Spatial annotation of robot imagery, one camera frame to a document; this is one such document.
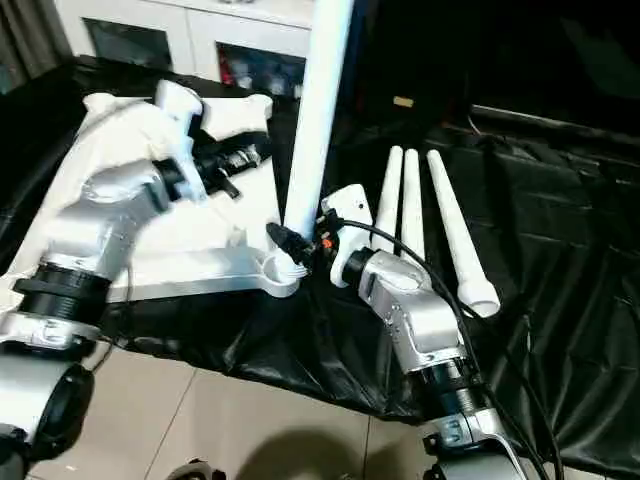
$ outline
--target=tiled floor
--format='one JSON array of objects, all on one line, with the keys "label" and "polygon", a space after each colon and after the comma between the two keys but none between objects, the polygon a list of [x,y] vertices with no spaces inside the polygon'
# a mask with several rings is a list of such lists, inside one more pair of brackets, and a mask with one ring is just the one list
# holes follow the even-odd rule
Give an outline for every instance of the tiled floor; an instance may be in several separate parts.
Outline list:
[{"label": "tiled floor", "polygon": [[[31,474],[164,480],[193,458],[238,480],[419,480],[432,463],[417,428],[116,350],[78,444]],[[601,478],[567,471],[567,480]]]}]

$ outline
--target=white cabinet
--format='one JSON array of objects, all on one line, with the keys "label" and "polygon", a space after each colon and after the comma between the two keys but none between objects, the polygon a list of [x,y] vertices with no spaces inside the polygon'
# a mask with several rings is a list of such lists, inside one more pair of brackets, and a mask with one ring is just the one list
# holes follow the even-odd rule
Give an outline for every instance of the white cabinet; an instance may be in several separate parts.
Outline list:
[{"label": "white cabinet", "polygon": [[272,76],[287,93],[302,82],[313,0],[54,1],[75,55],[258,88]]},{"label": "white cabinet", "polygon": [[193,74],[187,11],[141,0],[55,0],[74,55]]}]

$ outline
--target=black plastic sheet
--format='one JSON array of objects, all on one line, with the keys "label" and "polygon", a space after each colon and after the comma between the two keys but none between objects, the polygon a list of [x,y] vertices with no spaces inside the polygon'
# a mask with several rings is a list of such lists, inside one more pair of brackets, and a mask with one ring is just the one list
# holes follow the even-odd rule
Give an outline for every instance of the black plastic sheet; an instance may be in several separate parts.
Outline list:
[{"label": "black plastic sheet", "polygon": [[[0,100],[9,124],[3,159],[19,167],[0,180],[5,268],[81,121],[82,97],[94,91],[150,96],[160,77],[178,78],[83,59]],[[203,96],[243,95],[212,82],[178,79]],[[375,212],[388,149],[399,137],[337,120],[324,193],[362,183]],[[281,208],[295,124],[295,104],[277,102],[270,131]],[[617,477],[640,475],[640,167],[583,146],[514,145],[442,129],[418,146],[436,146],[443,154],[502,299],[493,322],[539,392],[566,463]],[[426,249],[455,289],[428,168],[421,168]],[[495,340],[472,327],[487,379],[544,445],[544,432]],[[380,418],[430,418],[429,403],[401,375],[381,322],[321,272],[287,299],[252,291],[136,302],[118,336],[131,350]]]}]

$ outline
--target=black cable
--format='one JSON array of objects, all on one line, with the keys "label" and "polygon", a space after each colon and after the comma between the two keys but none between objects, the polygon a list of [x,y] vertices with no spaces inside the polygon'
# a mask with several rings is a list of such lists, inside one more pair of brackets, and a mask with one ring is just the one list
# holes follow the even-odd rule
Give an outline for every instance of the black cable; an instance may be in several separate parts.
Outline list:
[{"label": "black cable", "polygon": [[[476,372],[478,374],[480,374],[480,364],[479,364],[478,359],[477,359],[477,357],[475,355],[475,352],[474,352],[474,350],[473,350],[473,348],[471,346],[471,337],[469,335],[469,331],[467,329],[467,325],[466,325],[466,322],[464,320],[464,316],[463,316],[463,313],[462,313],[462,309],[465,308],[466,305],[463,305],[462,308],[461,308],[461,306],[458,303],[458,301],[455,299],[455,297],[453,296],[451,291],[448,289],[447,285],[444,283],[444,280],[431,267],[431,265],[429,265],[426,261],[424,261],[424,259],[422,259],[413,250],[411,250],[411,248],[409,248],[407,245],[405,245],[400,240],[395,238],[393,235],[390,235],[390,234],[388,234],[387,232],[385,232],[383,230],[380,230],[380,229],[378,229],[376,227],[372,227],[371,225],[367,225],[366,223],[356,222],[356,221],[353,221],[353,220],[338,219],[338,221],[339,221],[339,223],[341,223],[344,226],[356,227],[356,228],[360,228],[362,230],[367,230],[367,231],[369,231],[369,232],[371,232],[371,233],[373,233],[375,235],[378,235],[378,236],[384,238],[385,240],[393,243],[395,246],[397,246],[398,248],[400,248],[404,252],[406,252],[413,260],[415,260],[418,263],[418,265],[420,265],[429,274],[429,276],[431,277],[431,280],[436,284],[436,289],[444,297],[445,301],[451,306],[451,308],[453,310],[453,313],[454,313],[454,315],[456,316],[456,318],[458,320],[458,324],[459,324],[459,327],[460,327],[460,333],[461,333],[462,338],[464,340],[465,349],[466,349],[466,351],[467,351],[467,353],[469,355],[469,359],[471,360],[471,363],[472,363],[474,369],[476,369]],[[545,411],[544,411],[544,409],[542,409],[542,405],[540,404],[539,400],[537,399],[537,396],[535,395],[535,392],[534,392],[533,388],[531,387],[531,384],[524,377],[524,375],[520,372],[520,370],[517,368],[517,366],[515,365],[515,362],[513,362],[513,363],[509,362],[509,365],[514,367],[514,370],[517,371],[518,379],[523,384],[527,394],[529,394],[531,396],[531,398],[533,399],[534,405],[539,410],[538,413],[540,414],[540,416],[542,418],[544,418],[545,426],[549,426],[548,420],[546,418]],[[507,412],[507,410],[504,408],[504,406],[498,401],[498,398],[496,397],[495,393],[490,388],[486,388],[485,390],[486,390],[485,393],[489,396],[490,400],[495,405],[496,409],[500,413],[500,416],[503,417],[506,420],[506,422],[509,425],[509,427],[518,435],[518,437],[520,437],[520,442],[522,443],[524,449],[526,450],[527,454],[529,455],[531,463],[533,464],[533,466],[534,466],[536,472],[538,473],[538,475],[540,476],[540,478],[545,479],[545,480],[549,480],[549,476],[547,475],[547,472],[544,469],[544,464],[543,464],[544,462],[543,462],[542,458],[540,457],[540,455],[538,454],[538,452],[533,447],[533,445],[531,444],[531,442],[529,442],[529,439],[527,438],[526,433],[519,426],[518,422]],[[552,439],[551,443],[553,445],[553,450],[554,450],[554,468],[556,469],[557,479],[558,480],[563,480],[564,479],[564,471],[562,469],[562,461],[561,461],[561,458],[560,458],[560,455],[559,455],[559,450],[557,448],[557,443],[555,441],[555,437],[553,436],[553,432],[552,432],[550,426],[548,428],[548,431],[550,433],[550,438]]]},{"label": "black cable", "polygon": [[[127,322],[131,319],[131,296],[133,292],[133,267],[131,263],[127,264],[127,290],[124,298],[124,306],[123,310],[120,313],[120,319],[124,318]],[[116,329],[116,331],[109,337],[109,346],[107,350],[104,352],[104,355],[100,357],[100,360],[96,362],[96,364],[91,367],[91,373],[95,374],[102,366],[109,360],[109,357],[113,353],[113,350],[116,347],[118,342],[118,335],[120,334],[120,330]]]},{"label": "black cable", "polygon": [[512,372],[516,375],[516,377],[518,377],[518,380],[520,381],[525,391],[527,392],[527,395],[529,396],[529,400],[533,402],[535,409],[540,414],[539,416],[543,422],[545,433],[549,437],[549,441],[551,443],[551,450],[552,450],[551,453],[553,455],[553,466],[554,466],[556,479],[564,480],[564,469],[562,468],[562,457],[560,455],[560,449],[558,448],[558,443],[556,442],[555,435],[553,434],[553,429],[551,428],[551,424],[549,423],[549,419],[547,418],[547,415],[546,415],[546,411],[542,406],[542,402],[538,398],[537,393],[533,389],[533,386],[531,385],[529,380],[525,377],[524,373],[522,373],[522,371],[518,367],[516,361],[513,359],[513,355],[511,355],[511,352],[509,352],[509,349],[506,347],[502,338],[500,338],[500,335],[495,331],[495,328],[493,327],[493,325],[491,325],[491,323],[489,323],[487,319],[478,315],[478,313],[468,305],[461,303],[461,306],[462,306],[462,310],[464,310],[465,313],[473,317],[473,319],[476,320],[482,328],[484,328],[487,332],[489,332],[489,334],[492,337],[496,339],[496,343],[500,346],[500,349],[502,350],[502,354],[507,360],[507,363],[509,364],[509,366],[511,367]]},{"label": "black cable", "polygon": [[[126,110],[129,110],[133,107],[136,107],[138,105],[141,105],[143,103],[147,103],[145,100],[133,100],[131,102],[128,103],[124,103],[124,104],[120,104],[120,105],[116,105],[114,108],[111,108],[109,110],[107,110],[105,113],[101,114],[100,116],[98,116],[95,120],[93,120],[91,123],[89,123],[87,126],[85,126],[84,128],[82,128],[81,130],[79,130],[74,139],[73,139],[73,145],[76,145],[80,140],[84,139],[85,137],[87,137],[90,133],[92,133],[96,128],[100,127],[101,125],[103,125],[107,120],[113,118],[114,116],[116,116],[119,113],[123,113]],[[130,302],[131,302],[131,291],[132,291],[132,268],[131,268],[131,264],[129,264],[127,266],[127,291],[126,291],[126,295],[125,295],[125,307],[124,307],[124,314],[125,316],[129,316],[130,315]],[[118,333],[116,332],[113,336],[111,336],[109,338],[109,346],[107,347],[107,350],[105,351],[105,353],[102,355],[102,357],[100,357],[100,360],[98,360],[96,362],[96,364],[90,368],[90,371],[92,373],[96,373],[100,368],[102,368],[102,366],[105,364],[105,362],[109,359],[109,357],[111,356],[111,353],[113,352],[115,346],[116,346],[116,342],[117,342],[117,335]]]}]

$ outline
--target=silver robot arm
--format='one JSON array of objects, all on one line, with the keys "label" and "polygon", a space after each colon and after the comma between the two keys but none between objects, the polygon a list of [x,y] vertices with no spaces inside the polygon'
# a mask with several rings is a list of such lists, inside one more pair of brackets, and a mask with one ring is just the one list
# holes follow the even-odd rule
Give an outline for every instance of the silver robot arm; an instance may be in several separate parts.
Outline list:
[{"label": "silver robot arm", "polygon": [[369,232],[340,218],[370,225],[364,190],[350,185],[322,201],[321,242],[307,242],[285,227],[267,231],[294,262],[313,266],[322,251],[337,287],[355,289],[382,320],[405,375],[427,397],[435,434],[425,446],[438,462],[432,480],[527,478],[496,410],[486,397],[447,302],[436,294],[427,272],[412,262],[369,248]]},{"label": "silver robot arm", "polygon": [[432,290],[424,270],[367,250],[354,252],[359,258],[347,266],[362,265],[358,295],[382,319],[403,372],[423,382],[436,400],[437,418],[429,422],[436,433],[428,443],[439,462],[427,478],[526,479],[496,410],[474,379],[451,307]]},{"label": "silver robot arm", "polygon": [[201,101],[175,84],[159,91],[158,114],[176,122],[172,158],[137,160],[89,178],[52,222],[35,274],[15,283],[21,303],[0,316],[0,480],[23,478],[34,462],[78,438],[94,384],[81,361],[101,337],[110,285],[139,231],[172,201],[217,191],[234,197],[229,176],[271,156],[266,132],[244,132],[193,159],[184,137]]}]

